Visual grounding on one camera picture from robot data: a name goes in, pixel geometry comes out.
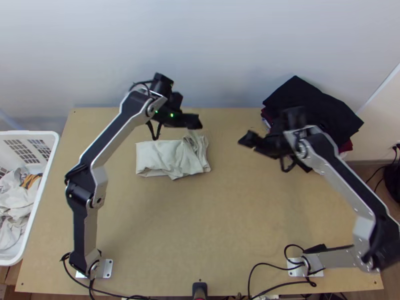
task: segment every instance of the white wall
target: white wall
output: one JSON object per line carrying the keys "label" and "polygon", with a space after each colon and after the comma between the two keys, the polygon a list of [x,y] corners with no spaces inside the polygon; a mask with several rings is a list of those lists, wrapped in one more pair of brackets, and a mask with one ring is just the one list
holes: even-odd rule
{"label": "white wall", "polygon": [[161,72],[186,106],[260,107],[297,74],[357,110],[400,61],[399,11],[399,0],[1,1],[0,106],[62,128],[72,107],[116,106]]}
{"label": "white wall", "polygon": [[364,121],[351,141],[347,161],[393,160],[392,146],[400,143],[400,63],[362,107]]}

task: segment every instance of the folded cloth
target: folded cloth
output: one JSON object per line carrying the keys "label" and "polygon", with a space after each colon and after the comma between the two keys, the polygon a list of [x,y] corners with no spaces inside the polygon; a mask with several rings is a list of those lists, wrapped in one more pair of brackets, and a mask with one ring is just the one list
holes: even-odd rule
{"label": "folded cloth", "polygon": [[181,140],[143,141],[136,144],[136,174],[143,177],[168,175],[172,180],[210,172],[204,135],[188,130]]}
{"label": "folded cloth", "polygon": [[307,123],[317,125],[340,147],[359,131],[363,121],[344,102],[321,92],[303,79],[293,76],[274,91],[263,104],[262,116],[269,123],[280,112],[298,106],[305,107]]}
{"label": "folded cloth", "polygon": [[39,184],[40,179],[25,168],[0,179],[0,250],[15,245],[25,232]]}

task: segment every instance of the yellow garment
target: yellow garment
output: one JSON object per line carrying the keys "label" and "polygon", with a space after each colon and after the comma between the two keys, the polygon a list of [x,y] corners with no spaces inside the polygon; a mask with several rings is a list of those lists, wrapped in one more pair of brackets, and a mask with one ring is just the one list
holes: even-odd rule
{"label": "yellow garment", "polygon": [[43,173],[39,173],[39,174],[29,174],[28,176],[26,176],[26,178],[24,179],[23,183],[21,183],[20,187],[25,188],[25,189],[29,189],[32,187],[32,185],[34,184],[34,182],[38,179],[41,178],[43,176]]}

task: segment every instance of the black cable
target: black cable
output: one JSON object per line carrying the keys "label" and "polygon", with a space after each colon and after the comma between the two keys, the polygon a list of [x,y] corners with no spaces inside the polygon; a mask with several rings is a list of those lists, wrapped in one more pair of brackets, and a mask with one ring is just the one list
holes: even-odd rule
{"label": "black cable", "polygon": [[379,184],[380,184],[383,180],[384,180],[384,178],[382,177],[382,179],[378,181],[378,183],[376,184],[375,188],[373,189],[373,192],[374,192],[374,193],[377,192],[378,186],[379,186]]}
{"label": "black cable", "polygon": [[152,80],[148,80],[148,81],[139,81],[139,82],[134,82],[130,88],[129,88],[129,92],[132,91],[133,88],[135,88],[136,86],[144,86],[147,90],[147,95],[150,96],[150,89],[147,86],[148,83],[151,83]]}
{"label": "black cable", "polygon": [[345,296],[342,292],[340,292],[340,295],[343,297],[344,300],[348,300],[348,299],[346,298],[346,296]]}
{"label": "black cable", "polygon": [[158,123],[156,135],[154,135],[154,129],[153,129],[152,122],[151,121],[147,121],[146,125],[147,125],[148,129],[150,130],[151,138],[153,139],[153,141],[157,141],[159,139],[159,137],[160,137],[161,127],[163,126],[163,124],[162,123]]}
{"label": "black cable", "polygon": [[256,267],[258,267],[258,266],[269,266],[269,267],[273,267],[273,268],[276,268],[276,269],[279,269],[279,270],[290,271],[290,270],[295,270],[297,268],[301,268],[301,267],[306,265],[304,262],[295,262],[295,261],[292,261],[292,260],[290,260],[288,258],[288,255],[287,255],[286,252],[287,252],[288,248],[290,248],[290,247],[297,247],[297,248],[301,249],[303,252],[304,252],[304,249],[302,247],[300,247],[299,245],[289,244],[283,250],[283,254],[284,254],[284,257],[286,258],[286,260],[288,262],[290,262],[291,264],[294,264],[294,265],[297,265],[297,266],[294,266],[294,267],[291,267],[291,268],[284,268],[284,267],[276,266],[276,265],[273,265],[273,264],[270,264],[270,263],[267,263],[267,262],[259,262],[255,266],[253,266],[253,268],[250,271],[250,274],[248,276],[248,281],[247,281],[247,296],[248,296],[249,300],[255,299],[255,298],[260,297],[260,296],[262,296],[262,295],[264,295],[264,294],[266,294],[266,293],[268,293],[268,292],[270,292],[272,290],[275,290],[275,289],[278,289],[278,288],[281,288],[281,287],[285,287],[285,286],[298,285],[298,284],[309,284],[313,288],[315,288],[317,286],[317,284],[315,282],[311,281],[308,276],[309,275],[313,275],[315,273],[318,273],[318,272],[320,272],[320,271],[322,271],[324,269],[320,269],[320,270],[317,270],[317,271],[314,271],[314,272],[310,272],[311,271],[310,262],[308,261],[308,259],[305,256],[302,256],[302,258],[307,261],[307,265],[308,265],[308,273],[307,273],[307,276],[305,277],[305,280],[281,283],[281,284],[275,285],[273,287],[270,287],[270,288],[268,288],[266,290],[263,290],[262,292],[258,293],[254,297],[250,296],[250,280],[252,278],[253,271],[255,270]]}
{"label": "black cable", "polygon": [[[393,164],[396,162],[396,159],[397,159],[397,147],[396,147],[396,146],[393,146],[392,149],[394,150],[394,152],[395,152],[396,154],[395,154],[395,156],[394,156],[393,161],[391,162],[391,164],[390,164],[389,166],[393,165]],[[368,178],[368,179],[366,180],[365,183],[367,184],[367,183],[378,173],[378,171],[379,171],[380,169],[383,169],[383,168],[385,168],[385,167],[386,167],[386,165],[381,166],[381,167],[379,167],[378,169],[376,169],[376,171],[371,175],[370,178]]]}
{"label": "black cable", "polygon": [[105,295],[113,296],[113,297],[117,297],[117,298],[125,298],[126,300],[129,300],[129,299],[135,299],[135,300],[158,300],[158,299],[154,299],[154,298],[146,297],[146,296],[142,296],[142,295],[132,295],[132,296],[127,297],[127,296],[124,296],[124,295],[114,294],[114,293],[111,293],[111,292],[107,292],[107,291],[103,291],[103,290],[100,290],[100,289],[96,289],[96,288],[93,288],[93,284],[94,284],[94,281],[95,281],[94,279],[91,280],[90,281],[90,285],[87,286],[86,284],[83,284],[82,282],[79,282],[78,280],[76,280],[74,278],[74,276],[71,275],[70,271],[68,271],[66,260],[69,257],[70,257],[70,253],[68,252],[68,253],[64,254],[60,259],[60,262],[62,262],[62,264],[64,266],[65,272],[67,273],[69,278],[71,278],[75,283],[77,283],[81,287],[84,287],[84,288],[89,290],[89,295],[90,295],[91,299],[94,299],[91,292],[97,292],[97,293],[100,293],[100,294],[105,294]]}
{"label": "black cable", "polygon": [[92,295],[92,290],[91,289],[93,289],[93,284],[95,283],[95,280],[94,279],[92,279],[91,281],[90,281],[90,283],[89,283],[89,296],[90,296],[90,299],[91,300],[96,300],[95,299],[95,297],[93,297],[93,295]]}

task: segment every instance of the pile of clothes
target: pile of clothes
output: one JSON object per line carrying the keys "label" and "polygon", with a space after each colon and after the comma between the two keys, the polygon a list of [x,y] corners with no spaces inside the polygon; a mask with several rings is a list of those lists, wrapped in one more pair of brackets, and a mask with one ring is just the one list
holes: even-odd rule
{"label": "pile of clothes", "polygon": [[0,178],[0,250],[14,246],[24,234],[41,178],[24,167]]}
{"label": "pile of clothes", "polygon": [[261,116],[270,128],[282,110],[303,106],[307,124],[317,125],[329,134],[339,153],[353,150],[350,137],[364,124],[344,102],[321,92],[297,76],[281,85],[262,104],[265,107],[261,110]]}

